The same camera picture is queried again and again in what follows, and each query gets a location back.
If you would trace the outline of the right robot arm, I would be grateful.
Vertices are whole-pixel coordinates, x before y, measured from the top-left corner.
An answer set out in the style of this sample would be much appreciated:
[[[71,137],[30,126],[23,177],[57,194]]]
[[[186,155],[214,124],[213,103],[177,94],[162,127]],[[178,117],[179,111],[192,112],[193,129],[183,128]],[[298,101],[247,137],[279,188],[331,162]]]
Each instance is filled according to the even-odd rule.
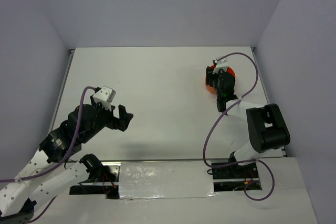
[[[238,102],[235,94],[236,76],[230,67],[206,68],[205,85],[216,95],[216,105],[220,113],[232,115],[247,122],[248,141],[229,156],[228,167],[212,168],[212,174],[222,172],[235,178],[248,175],[252,171],[251,159],[262,157],[269,150],[280,149],[290,143],[290,134],[277,104],[257,105],[245,101]]]

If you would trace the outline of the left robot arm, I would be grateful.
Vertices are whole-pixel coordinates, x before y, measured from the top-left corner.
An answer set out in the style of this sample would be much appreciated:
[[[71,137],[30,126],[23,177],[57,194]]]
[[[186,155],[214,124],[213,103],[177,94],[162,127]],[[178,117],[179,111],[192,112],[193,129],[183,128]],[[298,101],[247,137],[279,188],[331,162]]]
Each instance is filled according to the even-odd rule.
[[[122,105],[118,106],[118,117],[113,110],[113,106],[105,109],[100,102],[79,105],[48,134],[28,164],[1,190],[1,223],[31,223],[37,220],[35,210],[50,205],[66,189],[87,180],[115,180],[115,174],[94,154],[55,172],[105,127],[122,132],[128,128],[133,114]]]

